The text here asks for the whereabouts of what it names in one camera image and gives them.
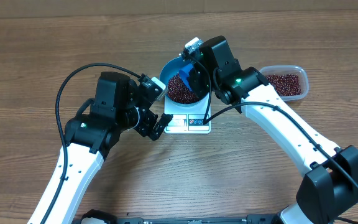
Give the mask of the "blue plastic measuring scoop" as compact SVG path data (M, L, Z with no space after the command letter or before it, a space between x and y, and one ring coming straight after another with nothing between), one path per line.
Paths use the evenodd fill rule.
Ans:
M191 63L185 65L184 67L182 67L181 69L179 69L178 74L180 75L180 78L182 80L182 82L185 84L185 86L192 91L189 82L188 82L188 78L190 77L190 71L193 69L193 65Z

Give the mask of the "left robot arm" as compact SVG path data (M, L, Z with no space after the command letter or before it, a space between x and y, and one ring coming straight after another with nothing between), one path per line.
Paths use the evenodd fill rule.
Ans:
M157 140L172 120L151 105L167 91L158 78L137 81L118 72L102 72L94 98L86 100L64 130L57 165L29 223L71 223L90 182L121 133L136 130Z

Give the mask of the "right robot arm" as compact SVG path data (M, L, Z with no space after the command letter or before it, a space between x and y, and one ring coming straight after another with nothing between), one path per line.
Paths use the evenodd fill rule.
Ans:
M358 203L358 149L341 148L298 116L256 68L243 69L225 37L194 38L181 54L192 67L183 81L199 97L215 94L253 120L285 151L303 180L295 203L248 223L332 223Z

